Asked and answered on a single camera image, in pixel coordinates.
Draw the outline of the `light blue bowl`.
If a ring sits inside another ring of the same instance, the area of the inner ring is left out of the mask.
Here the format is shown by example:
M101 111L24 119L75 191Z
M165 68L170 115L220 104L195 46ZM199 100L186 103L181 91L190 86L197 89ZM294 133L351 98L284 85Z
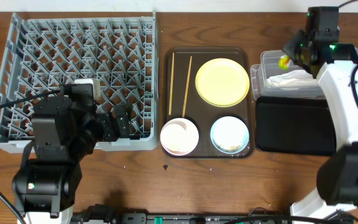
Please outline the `light blue bowl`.
M250 141L248 127L241 119L234 116L217 119L209 135L213 146L225 154L237 154L243 151Z

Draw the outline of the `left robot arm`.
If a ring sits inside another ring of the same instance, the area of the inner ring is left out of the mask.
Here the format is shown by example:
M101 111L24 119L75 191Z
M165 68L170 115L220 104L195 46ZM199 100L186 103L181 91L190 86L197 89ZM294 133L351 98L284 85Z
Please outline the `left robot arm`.
M60 85L34 105L34 139L12 180L15 208L24 223L69 223L82 178L80 161L97 142L130 135L130 102L97 113L94 85Z

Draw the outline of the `white napkin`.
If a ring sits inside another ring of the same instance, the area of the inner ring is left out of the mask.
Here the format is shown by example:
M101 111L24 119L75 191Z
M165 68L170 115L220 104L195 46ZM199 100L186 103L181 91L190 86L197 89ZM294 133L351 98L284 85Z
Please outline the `white napkin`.
M267 79L267 83L278 87L315 86L317 80L304 70L293 70L282 75L271 76Z

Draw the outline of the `pink white bowl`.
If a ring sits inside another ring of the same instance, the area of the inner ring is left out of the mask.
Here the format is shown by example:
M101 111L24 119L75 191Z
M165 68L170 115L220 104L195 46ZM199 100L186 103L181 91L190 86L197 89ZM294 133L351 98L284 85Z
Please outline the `pink white bowl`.
M160 142L170 156L187 156L193 152L200 139L196 125L185 118L168 121L160 132Z

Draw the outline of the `green orange snack wrapper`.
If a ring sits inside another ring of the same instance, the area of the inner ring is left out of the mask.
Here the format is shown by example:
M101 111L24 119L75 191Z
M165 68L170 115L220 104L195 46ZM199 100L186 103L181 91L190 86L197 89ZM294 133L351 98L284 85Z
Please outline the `green orange snack wrapper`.
M280 60L278 62L278 66L279 68L281 68L282 70L288 70L289 68L289 65L290 65L290 62L291 62L291 58L287 55L282 55L280 57Z

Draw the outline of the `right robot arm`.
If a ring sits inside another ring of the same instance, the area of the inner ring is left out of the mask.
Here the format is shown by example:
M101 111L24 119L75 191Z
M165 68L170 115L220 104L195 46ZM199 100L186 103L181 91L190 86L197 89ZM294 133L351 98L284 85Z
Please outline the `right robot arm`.
M293 223L322 223L358 207L358 54L339 41L338 22L339 7L310 7L305 29L283 47L321 87L336 133L336 153L320 167L316 188L290 207Z

